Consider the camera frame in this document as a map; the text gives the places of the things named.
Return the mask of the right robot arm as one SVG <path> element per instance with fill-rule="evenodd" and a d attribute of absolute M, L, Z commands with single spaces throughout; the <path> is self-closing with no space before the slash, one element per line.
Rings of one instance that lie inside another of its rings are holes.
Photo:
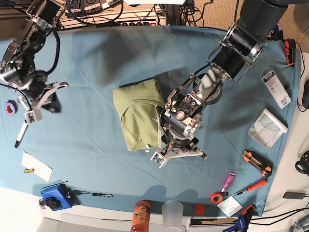
<path fill-rule="evenodd" d="M 34 0 L 25 11 L 27 19 L 0 62 L 1 85 L 18 91 L 30 108 L 42 101 L 41 107 L 51 113 L 59 113 L 61 104 L 55 93 L 48 94 L 56 85 L 45 82 L 58 64 L 60 37 L 56 25 L 64 11 L 65 4 L 56 0 Z M 54 63 L 48 71 L 37 70 L 35 54 L 43 48 L 50 33 L 56 40 Z"/>

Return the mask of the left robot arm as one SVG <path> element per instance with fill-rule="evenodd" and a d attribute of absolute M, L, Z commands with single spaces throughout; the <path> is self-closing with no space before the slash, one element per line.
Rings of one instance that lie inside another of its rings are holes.
<path fill-rule="evenodd" d="M 170 159 L 207 155 L 197 147 L 195 137 L 202 124 L 202 112 L 221 97 L 225 80 L 233 80 L 244 66 L 250 68 L 262 53 L 267 38 L 290 4 L 298 0 L 245 0 L 239 19 L 220 44 L 209 54 L 203 75 L 191 73 L 173 89 L 164 107 L 157 107 L 158 149 L 151 160 L 164 166 Z"/>

